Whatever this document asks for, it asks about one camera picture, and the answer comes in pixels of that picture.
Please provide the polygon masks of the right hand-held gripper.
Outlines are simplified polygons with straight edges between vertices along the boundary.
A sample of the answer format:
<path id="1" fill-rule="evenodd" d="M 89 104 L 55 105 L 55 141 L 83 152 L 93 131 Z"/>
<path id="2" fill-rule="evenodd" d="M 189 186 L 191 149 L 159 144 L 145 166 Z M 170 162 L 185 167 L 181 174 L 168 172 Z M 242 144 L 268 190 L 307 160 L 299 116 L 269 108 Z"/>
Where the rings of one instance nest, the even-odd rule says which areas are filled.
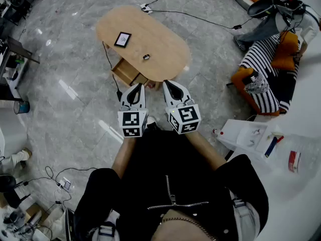
<path id="1" fill-rule="evenodd" d="M 163 91 L 168 106 L 166 108 L 169 116 L 168 121 L 173 129 L 179 135 L 197 131 L 201 122 L 201 115 L 199 107 L 191 99 L 189 91 L 172 80 L 163 82 Z"/>

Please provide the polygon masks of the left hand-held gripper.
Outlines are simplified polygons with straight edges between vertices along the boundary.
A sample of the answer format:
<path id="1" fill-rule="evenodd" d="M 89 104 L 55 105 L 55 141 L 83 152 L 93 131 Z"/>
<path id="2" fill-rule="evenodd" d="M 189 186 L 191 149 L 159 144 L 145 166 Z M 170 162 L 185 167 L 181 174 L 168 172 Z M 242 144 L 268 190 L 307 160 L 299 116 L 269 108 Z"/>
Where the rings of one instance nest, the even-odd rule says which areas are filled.
<path id="1" fill-rule="evenodd" d="M 131 86 L 122 94 L 120 104 L 123 106 L 118 112 L 118 122 L 123 136 L 142 137 L 148 115 L 145 109 L 145 86 L 141 83 Z"/>

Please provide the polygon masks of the wooden drawer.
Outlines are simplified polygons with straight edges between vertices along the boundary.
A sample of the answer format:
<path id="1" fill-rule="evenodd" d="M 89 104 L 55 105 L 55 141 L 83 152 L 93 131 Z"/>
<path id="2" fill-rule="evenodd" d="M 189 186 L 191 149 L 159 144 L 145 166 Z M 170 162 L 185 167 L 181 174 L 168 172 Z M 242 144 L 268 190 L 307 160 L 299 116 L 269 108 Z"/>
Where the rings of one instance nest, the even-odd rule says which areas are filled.
<path id="1" fill-rule="evenodd" d="M 133 66 L 128 61 L 126 61 L 124 58 L 121 58 L 119 60 L 119 62 L 111 69 L 111 71 L 112 71 L 113 76 L 116 76 L 127 87 L 131 87 L 130 83 L 134 80 L 134 78 L 139 73 L 141 73 L 141 71 L 140 71 L 141 68 L 142 68 L 141 64 L 137 64 L 136 66 Z M 145 83 L 144 86 L 148 86 L 149 83 L 150 83 L 150 80 L 148 79 L 148 81 Z"/>

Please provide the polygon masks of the black picture frame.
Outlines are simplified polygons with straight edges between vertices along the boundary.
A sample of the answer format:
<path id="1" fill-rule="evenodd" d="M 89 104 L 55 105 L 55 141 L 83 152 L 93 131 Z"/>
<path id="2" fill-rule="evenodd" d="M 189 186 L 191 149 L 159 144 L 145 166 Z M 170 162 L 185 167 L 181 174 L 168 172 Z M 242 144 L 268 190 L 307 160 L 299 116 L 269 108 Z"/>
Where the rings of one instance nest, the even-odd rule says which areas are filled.
<path id="1" fill-rule="evenodd" d="M 130 33 L 120 32 L 114 43 L 114 46 L 125 48 L 129 42 L 130 37 Z"/>

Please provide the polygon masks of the person's right forearm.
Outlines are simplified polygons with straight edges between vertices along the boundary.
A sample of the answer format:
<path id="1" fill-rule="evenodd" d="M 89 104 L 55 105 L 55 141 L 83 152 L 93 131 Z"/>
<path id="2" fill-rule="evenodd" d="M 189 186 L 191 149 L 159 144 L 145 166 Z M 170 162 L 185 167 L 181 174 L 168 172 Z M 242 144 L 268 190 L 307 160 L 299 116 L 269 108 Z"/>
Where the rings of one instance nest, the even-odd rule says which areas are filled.
<path id="1" fill-rule="evenodd" d="M 194 148 L 206 159 L 213 170 L 217 170 L 227 163 L 225 158 L 219 155 L 215 148 L 198 131 L 187 133 L 185 136 Z"/>

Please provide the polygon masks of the person's left forearm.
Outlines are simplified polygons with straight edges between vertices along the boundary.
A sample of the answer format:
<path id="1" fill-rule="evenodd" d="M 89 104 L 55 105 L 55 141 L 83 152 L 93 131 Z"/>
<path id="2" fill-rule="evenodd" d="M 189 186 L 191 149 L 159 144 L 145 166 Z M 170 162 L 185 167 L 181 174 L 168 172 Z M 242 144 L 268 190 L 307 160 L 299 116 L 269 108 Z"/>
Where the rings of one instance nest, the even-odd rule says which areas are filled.
<path id="1" fill-rule="evenodd" d="M 121 179 L 127 168 L 133 150 L 135 148 L 137 138 L 125 138 L 115 157 L 111 169 L 113 169 L 118 177 Z"/>

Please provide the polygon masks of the wooden coffee table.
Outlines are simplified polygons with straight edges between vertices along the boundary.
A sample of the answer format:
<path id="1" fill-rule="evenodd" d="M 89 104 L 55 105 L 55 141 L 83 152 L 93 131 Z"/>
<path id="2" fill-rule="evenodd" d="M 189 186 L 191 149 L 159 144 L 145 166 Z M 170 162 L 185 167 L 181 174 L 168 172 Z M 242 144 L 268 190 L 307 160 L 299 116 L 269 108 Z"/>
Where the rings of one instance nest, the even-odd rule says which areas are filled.
<path id="1" fill-rule="evenodd" d="M 114 43 L 120 32 L 130 33 L 125 48 Z M 191 62 L 190 49 L 176 33 L 134 6 L 113 8 L 96 25 L 97 37 L 131 65 L 141 64 L 141 73 L 155 86 L 172 80 Z M 148 60 L 143 56 L 149 54 Z"/>

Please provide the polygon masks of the small black-rimmed tray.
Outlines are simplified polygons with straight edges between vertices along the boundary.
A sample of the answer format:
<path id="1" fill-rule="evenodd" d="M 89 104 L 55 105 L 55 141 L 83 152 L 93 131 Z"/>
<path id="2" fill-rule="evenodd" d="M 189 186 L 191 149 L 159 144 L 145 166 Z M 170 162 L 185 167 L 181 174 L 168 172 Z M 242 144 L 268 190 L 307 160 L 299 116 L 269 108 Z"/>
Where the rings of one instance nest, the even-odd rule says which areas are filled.
<path id="1" fill-rule="evenodd" d="M 130 86 L 133 86 L 135 84 L 141 83 L 145 85 L 145 83 L 148 81 L 146 77 L 144 77 L 141 73 L 139 73 L 134 80 L 130 83 Z"/>

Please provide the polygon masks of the person's black jacket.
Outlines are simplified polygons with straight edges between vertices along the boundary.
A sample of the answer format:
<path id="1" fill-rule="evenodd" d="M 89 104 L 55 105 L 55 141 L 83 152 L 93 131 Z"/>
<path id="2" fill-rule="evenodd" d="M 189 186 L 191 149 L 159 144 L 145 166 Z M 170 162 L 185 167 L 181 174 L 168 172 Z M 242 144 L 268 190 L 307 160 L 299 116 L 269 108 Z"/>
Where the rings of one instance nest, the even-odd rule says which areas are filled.
<path id="1" fill-rule="evenodd" d="M 76 241 L 255 241 L 268 213 L 247 155 L 213 170 L 185 134 L 146 130 L 121 179 L 90 174 L 74 231 Z"/>

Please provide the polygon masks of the white storage box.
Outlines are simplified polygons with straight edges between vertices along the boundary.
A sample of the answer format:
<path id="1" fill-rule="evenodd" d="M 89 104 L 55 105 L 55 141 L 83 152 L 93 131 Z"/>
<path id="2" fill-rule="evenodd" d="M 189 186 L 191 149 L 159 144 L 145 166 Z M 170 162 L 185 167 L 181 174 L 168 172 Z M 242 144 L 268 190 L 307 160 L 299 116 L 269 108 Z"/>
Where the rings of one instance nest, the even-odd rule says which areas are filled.
<path id="1" fill-rule="evenodd" d="M 218 135 L 217 140 L 229 150 L 241 149 L 259 158 L 265 158 L 264 154 L 273 137 L 279 141 L 284 136 L 276 124 L 235 119 L 227 120 L 221 130 L 224 134 Z"/>

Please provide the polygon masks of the patterned knit cushion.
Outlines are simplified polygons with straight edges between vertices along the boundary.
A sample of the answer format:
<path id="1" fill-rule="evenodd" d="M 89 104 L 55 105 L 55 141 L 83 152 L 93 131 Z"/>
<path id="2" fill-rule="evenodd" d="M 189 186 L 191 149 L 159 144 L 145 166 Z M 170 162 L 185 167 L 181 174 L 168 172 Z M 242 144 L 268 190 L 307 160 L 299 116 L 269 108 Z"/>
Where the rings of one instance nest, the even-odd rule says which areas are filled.
<path id="1" fill-rule="evenodd" d="M 269 90 L 269 84 L 265 77 L 255 70 L 242 80 L 244 90 L 249 94 L 260 94 Z"/>

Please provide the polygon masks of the blue pen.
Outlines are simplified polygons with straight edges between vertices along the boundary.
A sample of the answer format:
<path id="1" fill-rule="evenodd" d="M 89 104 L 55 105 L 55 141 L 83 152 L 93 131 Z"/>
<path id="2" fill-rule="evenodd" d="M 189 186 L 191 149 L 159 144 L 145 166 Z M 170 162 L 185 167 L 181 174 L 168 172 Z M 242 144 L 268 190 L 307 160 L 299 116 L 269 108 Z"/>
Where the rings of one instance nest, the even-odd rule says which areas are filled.
<path id="1" fill-rule="evenodd" d="M 277 144 L 278 138 L 277 137 L 273 137 L 268 149 L 265 152 L 265 157 L 268 158 L 270 156 L 270 154 L 272 153 L 275 145 Z"/>

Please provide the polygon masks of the white floor power strip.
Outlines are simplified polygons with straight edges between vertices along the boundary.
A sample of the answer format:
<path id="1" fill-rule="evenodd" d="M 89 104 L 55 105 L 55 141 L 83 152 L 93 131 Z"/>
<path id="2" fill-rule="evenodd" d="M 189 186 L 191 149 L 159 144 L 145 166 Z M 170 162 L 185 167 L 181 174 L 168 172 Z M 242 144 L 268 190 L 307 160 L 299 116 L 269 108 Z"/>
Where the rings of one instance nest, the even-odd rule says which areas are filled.
<path id="1" fill-rule="evenodd" d="M 70 188 L 71 188 L 71 182 L 70 182 L 67 178 L 63 177 L 63 178 L 58 182 L 58 187 L 59 187 L 60 189 L 62 189 L 62 190 L 65 190 L 65 191 L 69 192 L 69 191 L 70 191 Z"/>

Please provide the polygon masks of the dark trash bin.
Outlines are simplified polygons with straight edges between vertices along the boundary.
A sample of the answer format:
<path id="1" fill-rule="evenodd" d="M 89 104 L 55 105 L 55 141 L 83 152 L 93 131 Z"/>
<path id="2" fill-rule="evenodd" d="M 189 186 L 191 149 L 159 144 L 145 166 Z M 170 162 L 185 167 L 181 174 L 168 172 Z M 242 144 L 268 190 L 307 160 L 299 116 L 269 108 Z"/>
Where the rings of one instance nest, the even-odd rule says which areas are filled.
<path id="1" fill-rule="evenodd" d="M 23 114 L 30 111 L 30 103 L 28 101 L 15 101 L 14 102 L 14 113 Z"/>

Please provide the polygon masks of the dark desk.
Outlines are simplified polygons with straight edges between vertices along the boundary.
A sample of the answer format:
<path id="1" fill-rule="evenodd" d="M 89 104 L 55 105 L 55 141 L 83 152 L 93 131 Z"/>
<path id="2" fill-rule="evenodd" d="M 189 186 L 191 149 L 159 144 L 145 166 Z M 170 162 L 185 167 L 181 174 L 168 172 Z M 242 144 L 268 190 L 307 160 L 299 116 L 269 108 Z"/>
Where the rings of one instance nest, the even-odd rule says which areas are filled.
<path id="1" fill-rule="evenodd" d="M 0 40 L 0 100 L 22 100 L 18 86 L 31 61 L 40 63 L 21 42 L 12 37 L 8 37 L 5 41 Z"/>

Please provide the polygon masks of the red packet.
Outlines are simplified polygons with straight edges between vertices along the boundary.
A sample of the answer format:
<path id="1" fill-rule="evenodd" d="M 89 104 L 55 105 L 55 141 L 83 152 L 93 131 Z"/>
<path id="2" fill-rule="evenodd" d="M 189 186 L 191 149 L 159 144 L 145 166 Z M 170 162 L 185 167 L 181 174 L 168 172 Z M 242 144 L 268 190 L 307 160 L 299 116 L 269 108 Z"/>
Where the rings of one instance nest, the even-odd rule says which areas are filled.
<path id="1" fill-rule="evenodd" d="M 288 170 L 292 173 L 298 173 L 298 165 L 301 157 L 301 152 L 290 151 L 288 158 Z"/>

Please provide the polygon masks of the clear plastic bag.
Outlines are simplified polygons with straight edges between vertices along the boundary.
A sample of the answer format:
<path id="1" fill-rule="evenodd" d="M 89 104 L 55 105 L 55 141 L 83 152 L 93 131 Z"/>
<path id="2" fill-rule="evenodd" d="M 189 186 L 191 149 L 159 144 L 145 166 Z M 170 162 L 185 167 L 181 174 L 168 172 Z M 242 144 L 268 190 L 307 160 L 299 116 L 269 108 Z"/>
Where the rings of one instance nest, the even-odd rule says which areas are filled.
<path id="1" fill-rule="evenodd" d="M 288 170 L 290 151 L 301 152 L 298 173 Z M 274 165 L 286 174 L 312 179 L 321 167 L 321 140 L 299 135 L 288 135 L 277 143 Z"/>

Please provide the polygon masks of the black stool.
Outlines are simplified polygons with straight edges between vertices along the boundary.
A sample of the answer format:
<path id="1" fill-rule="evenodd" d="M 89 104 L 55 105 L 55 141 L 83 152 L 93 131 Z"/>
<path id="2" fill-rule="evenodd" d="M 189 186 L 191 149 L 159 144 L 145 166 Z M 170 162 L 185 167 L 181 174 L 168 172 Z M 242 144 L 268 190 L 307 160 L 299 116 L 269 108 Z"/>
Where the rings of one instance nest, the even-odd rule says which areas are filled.
<path id="1" fill-rule="evenodd" d="M 22 198 L 18 196 L 15 189 L 20 187 L 22 182 L 17 183 L 14 176 L 10 174 L 0 174 L 0 208 L 7 205 L 13 209 L 17 209 L 19 205 L 30 195 Z"/>

